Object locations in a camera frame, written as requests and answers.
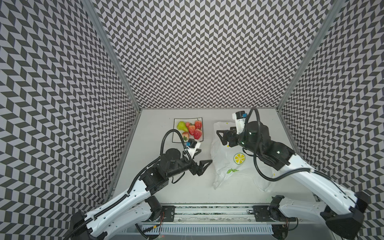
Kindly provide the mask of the large red fake strawberry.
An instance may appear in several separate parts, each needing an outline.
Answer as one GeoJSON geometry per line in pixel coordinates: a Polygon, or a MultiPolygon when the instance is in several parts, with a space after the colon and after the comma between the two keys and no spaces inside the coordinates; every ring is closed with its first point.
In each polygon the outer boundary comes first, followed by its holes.
{"type": "Polygon", "coordinates": [[[183,138],[183,141],[186,143],[190,139],[189,132],[183,132],[182,138],[183,138]]]}

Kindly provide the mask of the white plastic bag lemon print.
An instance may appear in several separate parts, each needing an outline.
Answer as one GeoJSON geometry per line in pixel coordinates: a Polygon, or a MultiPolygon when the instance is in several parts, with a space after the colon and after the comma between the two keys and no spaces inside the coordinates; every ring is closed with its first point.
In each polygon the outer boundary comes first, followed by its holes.
{"type": "Polygon", "coordinates": [[[235,123],[217,122],[213,129],[215,138],[211,144],[211,158],[216,175],[213,188],[218,189],[230,178],[247,177],[261,192],[271,192],[275,183],[262,178],[254,166],[254,158],[245,154],[240,146],[230,147],[229,143],[222,144],[217,131],[229,130],[235,123]]]}

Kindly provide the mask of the green fake pear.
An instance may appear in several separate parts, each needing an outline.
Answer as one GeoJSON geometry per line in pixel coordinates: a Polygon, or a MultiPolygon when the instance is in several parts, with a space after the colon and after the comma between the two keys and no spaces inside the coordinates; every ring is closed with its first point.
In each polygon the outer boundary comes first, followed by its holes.
{"type": "Polygon", "coordinates": [[[177,124],[177,129],[182,131],[182,132],[188,132],[188,128],[186,127],[186,123],[183,122],[183,121],[180,121],[178,124],[177,124]]]}

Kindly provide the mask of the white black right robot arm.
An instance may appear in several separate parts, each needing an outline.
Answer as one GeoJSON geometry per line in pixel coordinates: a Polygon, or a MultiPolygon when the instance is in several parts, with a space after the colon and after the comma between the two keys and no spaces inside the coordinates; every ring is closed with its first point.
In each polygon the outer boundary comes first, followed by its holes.
{"type": "Polygon", "coordinates": [[[299,218],[325,224],[344,239],[358,236],[371,202],[366,193],[354,193],[315,170],[291,148],[271,140],[268,127],[257,121],[215,133],[224,146],[251,152],[256,170],[264,180],[277,182],[293,177],[321,199],[304,202],[277,195],[268,207],[272,219],[299,218]]]}

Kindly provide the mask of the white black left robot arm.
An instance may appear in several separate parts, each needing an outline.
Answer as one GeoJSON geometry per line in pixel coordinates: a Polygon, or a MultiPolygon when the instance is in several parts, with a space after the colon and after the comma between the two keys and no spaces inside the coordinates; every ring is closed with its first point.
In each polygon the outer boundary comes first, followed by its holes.
{"type": "Polygon", "coordinates": [[[130,187],[87,213],[77,212],[71,217],[70,229],[65,240],[110,240],[117,233],[141,222],[156,221],[162,205],[155,193],[166,187],[169,179],[189,171],[201,176],[212,164],[212,160],[196,163],[193,156],[198,148],[169,149],[145,166],[134,178],[130,187]]]}

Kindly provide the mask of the white square plate black rim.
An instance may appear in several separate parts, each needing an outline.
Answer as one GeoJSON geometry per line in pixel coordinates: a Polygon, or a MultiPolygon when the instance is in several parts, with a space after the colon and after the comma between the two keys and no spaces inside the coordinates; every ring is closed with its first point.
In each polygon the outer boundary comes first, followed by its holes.
{"type": "Polygon", "coordinates": [[[203,118],[174,119],[174,129],[183,137],[183,141],[196,140],[202,142],[204,140],[203,118]]]}

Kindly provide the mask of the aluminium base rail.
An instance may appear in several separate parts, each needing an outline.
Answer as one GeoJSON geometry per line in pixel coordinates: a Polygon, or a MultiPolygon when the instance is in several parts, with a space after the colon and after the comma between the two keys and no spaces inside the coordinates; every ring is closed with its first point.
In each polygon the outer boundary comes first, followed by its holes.
{"type": "Polygon", "coordinates": [[[174,224],[284,224],[296,220],[324,224],[320,212],[325,206],[316,203],[299,209],[299,202],[277,205],[168,205],[160,211],[159,220],[174,224]]]}

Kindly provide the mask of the aluminium corner post right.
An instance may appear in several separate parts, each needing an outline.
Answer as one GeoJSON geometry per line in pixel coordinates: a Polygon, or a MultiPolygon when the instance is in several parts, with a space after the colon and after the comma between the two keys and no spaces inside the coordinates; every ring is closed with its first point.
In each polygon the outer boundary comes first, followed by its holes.
{"type": "Polygon", "coordinates": [[[346,1],[342,1],[342,0],[334,1],[334,4],[332,5],[329,13],[325,17],[324,22],[322,23],[321,27],[319,28],[319,31],[317,32],[313,42],[311,43],[307,53],[305,54],[305,56],[304,56],[302,62],[300,63],[295,75],[293,76],[290,84],[288,85],[287,90],[283,94],[283,97],[277,106],[277,112],[278,113],[282,112],[282,109],[284,108],[285,103],[288,101],[289,97],[291,96],[292,92],[294,91],[296,85],[298,84],[298,82],[301,79],[302,75],[304,74],[306,68],[308,67],[309,63],[311,62],[311,59],[314,57],[316,51],[318,50],[318,47],[322,43],[323,39],[326,37],[331,25],[335,21],[336,17],[338,16],[338,14],[341,11],[345,2],[346,1]]]}

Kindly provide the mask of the aluminium corner post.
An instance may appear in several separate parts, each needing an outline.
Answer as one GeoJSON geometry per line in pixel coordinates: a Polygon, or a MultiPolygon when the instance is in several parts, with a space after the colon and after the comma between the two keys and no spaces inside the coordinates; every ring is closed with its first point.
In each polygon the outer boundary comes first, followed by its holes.
{"type": "Polygon", "coordinates": [[[341,11],[345,2],[346,1],[342,1],[342,0],[334,1],[334,4],[332,5],[329,13],[325,17],[324,22],[322,23],[321,27],[319,28],[319,31],[317,32],[313,42],[311,43],[307,53],[305,54],[305,56],[304,56],[302,62],[300,63],[295,75],[293,76],[290,84],[288,85],[287,90],[283,94],[283,97],[277,106],[277,112],[278,113],[282,112],[282,109],[284,108],[285,103],[288,101],[289,97],[291,96],[292,92],[294,91],[296,85],[298,84],[298,82],[301,79],[302,75],[304,74],[306,68],[308,67],[309,63],[311,62],[311,59],[314,57],[316,51],[318,50],[318,47],[322,43],[323,39],[326,37],[331,25],[335,21],[336,17],[338,16],[338,14],[341,11]]]}
{"type": "Polygon", "coordinates": [[[141,111],[141,108],[135,98],[135,95],[130,87],[130,84],[129,84],[129,81],[125,75],[125,72],[117,58],[117,55],[113,49],[113,46],[111,44],[111,41],[110,39],[108,38],[107,34],[106,34],[106,31],[100,21],[100,18],[97,14],[97,11],[95,10],[94,8],[94,5],[93,5],[93,1],[89,1],[89,0],[84,0],[82,1],[82,4],[84,6],[84,9],[85,11],[87,12],[88,16],[89,16],[89,19],[91,21],[91,23],[93,24],[100,40],[101,40],[101,43],[103,44],[110,60],[111,60],[111,63],[112,65],[114,66],[129,98],[131,99],[132,103],[133,103],[133,106],[134,106],[134,109],[138,112],[141,111]]]}

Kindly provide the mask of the aluminium corner post left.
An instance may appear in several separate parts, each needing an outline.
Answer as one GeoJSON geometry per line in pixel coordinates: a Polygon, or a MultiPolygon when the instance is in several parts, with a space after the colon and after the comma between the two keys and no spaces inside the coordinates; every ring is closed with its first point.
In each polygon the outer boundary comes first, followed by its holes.
{"type": "Polygon", "coordinates": [[[89,1],[89,0],[84,0],[82,1],[82,4],[84,6],[84,9],[85,11],[87,12],[88,16],[89,16],[89,19],[91,21],[91,23],[93,24],[100,40],[101,40],[101,43],[103,44],[110,60],[111,60],[111,63],[112,65],[114,66],[129,98],[131,99],[132,103],[133,103],[133,106],[134,106],[134,109],[138,112],[141,111],[141,108],[135,98],[135,95],[130,87],[130,84],[129,84],[129,81],[125,75],[125,72],[117,58],[117,55],[113,49],[113,46],[111,44],[111,41],[110,39],[108,38],[107,34],[106,34],[106,31],[100,21],[100,18],[97,14],[97,11],[95,10],[94,8],[94,5],[93,5],[93,1],[89,1]]]}

